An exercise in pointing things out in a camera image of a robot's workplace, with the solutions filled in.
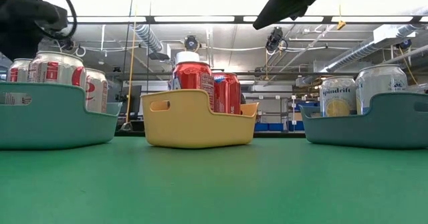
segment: green table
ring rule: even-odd
[[[207,150],[144,138],[0,152],[1,224],[426,223],[428,151],[255,139]]]

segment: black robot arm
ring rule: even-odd
[[[76,12],[66,0],[74,24],[71,32],[59,32],[67,27],[67,11],[43,0],[0,0],[0,52],[13,60],[34,58],[43,37],[70,38],[77,28]]]

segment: red soda can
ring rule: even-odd
[[[214,112],[241,114],[241,84],[236,74],[214,73]]]
[[[177,64],[171,88],[205,90],[209,95],[209,105],[214,110],[214,79],[209,65],[203,62],[181,62]]]
[[[108,83],[104,72],[86,68],[86,109],[92,112],[107,112]]]
[[[86,70],[81,58],[66,53],[40,51],[28,67],[28,82],[86,87]]]
[[[28,65],[31,59],[16,59],[7,72],[8,82],[26,82],[28,75]],[[28,104],[31,97],[26,93],[6,93],[6,104],[20,105]]]

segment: ceiling light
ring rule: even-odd
[[[156,22],[225,22],[235,21],[234,16],[170,16],[154,17]]]
[[[324,17],[298,17],[296,22],[321,22],[324,19]],[[284,20],[281,20],[281,22],[294,22],[290,18],[286,18]]]
[[[363,16],[363,17],[333,17],[333,22],[339,22],[340,20],[347,23],[352,22],[361,22],[361,23],[377,23],[377,22],[408,22],[412,20],[413,17],[407,16],[397,16],[397,17],[381,17],[381,16]]]
[[[257,19],[257,16],[245,16],[243,18],[243,21],[246,22],[254,22]],[[298,17],[295,21],[296,22],[321,22],[324,19],[324,17]],[[287,18],[281,20],[281,22],[294,22],[292,19]]]
[[[257,16],[245,16],[243,21],[254,22],[257,19]]]
[[[72,23],[73,17],[68,17],[67,20]],[[146,17],[78,17],[78,23],[133,23],[145,22]]]

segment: basket handle hole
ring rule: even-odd
[[[0,93],[0,105],[27,106],[31,104],[31,96],[27,93],[9,92]]]
[[[150,110],[152,111],[165,111],[169,110],[171,103],[168,100],[155,101],[150,103]]]
[[[415,111],[428,112],[428,103],[416,102],[413,107]]]

